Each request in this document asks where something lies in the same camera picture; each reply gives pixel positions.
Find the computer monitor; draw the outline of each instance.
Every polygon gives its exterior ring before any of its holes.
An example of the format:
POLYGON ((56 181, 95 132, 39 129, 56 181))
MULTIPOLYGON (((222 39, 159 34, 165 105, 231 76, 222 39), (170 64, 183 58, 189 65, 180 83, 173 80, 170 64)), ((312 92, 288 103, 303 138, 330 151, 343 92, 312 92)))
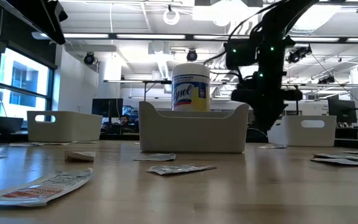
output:
POLYGON ((328 99, 329 115, 335 115, 338 123, 357 123, 356 104, 350 100, 328 99))
POLYGON ((101 115, 104 118, 118 118, 122 116, 123 99, 93 99, 92 114, 101 115))

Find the desk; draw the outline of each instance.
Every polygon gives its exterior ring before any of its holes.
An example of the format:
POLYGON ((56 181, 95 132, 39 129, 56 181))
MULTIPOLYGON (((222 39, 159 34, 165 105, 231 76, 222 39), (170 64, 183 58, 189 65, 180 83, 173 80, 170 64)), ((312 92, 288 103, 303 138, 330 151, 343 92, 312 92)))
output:
POLYGON ((310 162, 314 153, 348 149, 291 147, 245 154, 179 154, 174 162, 137 162, 134 142, 0 147, 0 190, 56 169, 92 167, 93 178, 46 207, 0 207, 4 223, 358 223, 358 168, 310 162), (92 164, 65 163, 64 149, 97 151, 92 164), (157 164, 200 163, 218 168, 162 177, 157 164))
POLYGON ((335 138, 358 139, 358 128, 336 128, 335 138))

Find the window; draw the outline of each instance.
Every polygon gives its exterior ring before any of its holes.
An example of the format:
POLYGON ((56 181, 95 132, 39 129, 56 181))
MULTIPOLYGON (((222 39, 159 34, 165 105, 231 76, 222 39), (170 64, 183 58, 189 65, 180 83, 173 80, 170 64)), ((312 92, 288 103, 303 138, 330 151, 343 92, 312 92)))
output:
MULTIPOLYGON (((5 85, 46 95, 48 74, 48 67, 13 50, 6 49, 1 56, 0 83, 5 85)), ((20 97, 14 95, 11 98, 18 101, 20 97)))
MULTIPOLYGON (((23 118, 28 111, 50 110, 53 71, 11 49, 0 57, 0 116, 23 118)), ((50 120, 38 116, 37 121, 50 120)))
POLYGON ((23 118, 22 127, 27 127, 27 111, 44 111, 46 99, 0 88, 0 116, 23 118))
POLYGON ((26 128, 27 111, 47 109, 49 76, 48 67, 6 49, 1 54, 0 116, 23 118, 26 128))

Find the ceiling duct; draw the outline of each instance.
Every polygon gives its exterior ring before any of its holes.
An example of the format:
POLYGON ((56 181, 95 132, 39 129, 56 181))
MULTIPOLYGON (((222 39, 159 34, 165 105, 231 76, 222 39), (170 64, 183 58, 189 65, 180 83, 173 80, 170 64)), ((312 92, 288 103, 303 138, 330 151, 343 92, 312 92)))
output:
MULTIPOLYGON (((168 69, 168 61, 172 57, 169 49, 169 43, 164 43, 161 40, 149 43, 149 56, 153 57, 154 61, 157 63, 161 80, 172 80, 172 76, 170 76, 168 69)), ((164 85, 164 92, 171 93, 171 85, 164 85)))

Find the black robotic arm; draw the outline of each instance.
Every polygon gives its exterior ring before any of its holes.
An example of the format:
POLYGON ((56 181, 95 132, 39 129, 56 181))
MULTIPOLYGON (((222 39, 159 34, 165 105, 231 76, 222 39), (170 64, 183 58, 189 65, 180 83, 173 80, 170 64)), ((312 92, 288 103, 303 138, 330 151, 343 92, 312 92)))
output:
POLYGON ((250 33, 249 40, 229 39, 225 45, 226 67, 259 64, 259 71, 250 79, 239 79, 231 99, 248 103, 257 124, 270 129, 287 105, 284 100, 301 100, 299 90, 282 90, 285 49, 294 41, 287 36, 295 22, 319 0, 282 0, 264 15, 250 33))

